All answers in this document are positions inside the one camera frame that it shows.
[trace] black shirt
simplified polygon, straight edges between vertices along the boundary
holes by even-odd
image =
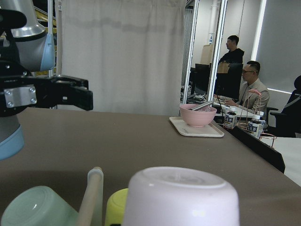
[[[244,53],[245,52],[239,48],[237,48],[232,52],[229,51],[220,59],[218,63],[225,61],[226,63],[230,63],[230,64],[242,64]]]

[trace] gray curtain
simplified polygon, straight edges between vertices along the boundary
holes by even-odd
[[[178,115],[185,4],[63,0],[62,74],[89,80],[95,111]]]

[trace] mint green cup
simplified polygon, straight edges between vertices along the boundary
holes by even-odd
[[[50,187],[37,186],[21,193],[7,206],[1,226],[74,226],[77,215]]]

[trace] beige shirt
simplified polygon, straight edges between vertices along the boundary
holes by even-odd
[[[250,89],[255,89],[259,91],[261,95],[249,92]],[[220,99],[231,100],[231,98],[223,96],[220,96]],[[259,79],[257,79],[253,84],[249,86],[246,81],[243,84],[241,84],[239,90],[239,100],[237,102],[239,108],[244,109],[253,114],[255,114],[255,112],[262,111],[264,112],[263,118],[266,119],[268,101],[268,88]]]

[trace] white tray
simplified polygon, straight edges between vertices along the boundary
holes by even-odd
[[[192,127],[186,124],[181,117],[170,117],[174,127],[183,136],[189,137],[223,137],[224,133],[209,123],[204,127]]]

